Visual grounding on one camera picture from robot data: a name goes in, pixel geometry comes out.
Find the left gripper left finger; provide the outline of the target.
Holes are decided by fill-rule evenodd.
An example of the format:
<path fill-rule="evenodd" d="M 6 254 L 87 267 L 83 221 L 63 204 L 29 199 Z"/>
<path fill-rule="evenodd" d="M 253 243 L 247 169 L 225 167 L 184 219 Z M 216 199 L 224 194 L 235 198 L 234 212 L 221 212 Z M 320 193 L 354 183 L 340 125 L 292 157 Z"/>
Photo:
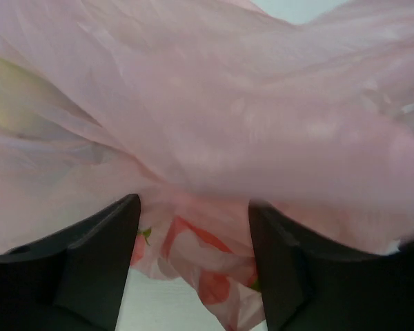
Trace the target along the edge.
<path fill-rule="evenodd" d="M 0 330 L 114 330 L 139 218 L 129 194 L 0 254 Z"/>

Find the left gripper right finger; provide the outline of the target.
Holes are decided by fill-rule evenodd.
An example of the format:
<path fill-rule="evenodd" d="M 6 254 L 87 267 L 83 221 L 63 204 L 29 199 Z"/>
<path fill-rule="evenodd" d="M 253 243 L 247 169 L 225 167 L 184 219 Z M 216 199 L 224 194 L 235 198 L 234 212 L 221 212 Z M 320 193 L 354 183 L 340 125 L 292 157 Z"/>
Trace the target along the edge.
<path fill-rule="evenodd" d="M 414 330 L 414 242 L 380 256 L 269 205 L 251 203 L 248 219 L 269 330 Z"/>

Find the pink plastic bag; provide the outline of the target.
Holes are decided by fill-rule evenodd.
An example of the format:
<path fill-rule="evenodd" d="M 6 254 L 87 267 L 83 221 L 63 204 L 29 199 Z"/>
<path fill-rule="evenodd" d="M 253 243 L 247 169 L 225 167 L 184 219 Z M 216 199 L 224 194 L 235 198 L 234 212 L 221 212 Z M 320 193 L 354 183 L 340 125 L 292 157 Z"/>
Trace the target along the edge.
<path fill-rule="evenodd" d="M 132 266 L 262 320 L 246 209 L 414 240 L 414 1 L 0 1 L 0 252 L 141 196 Z"/>

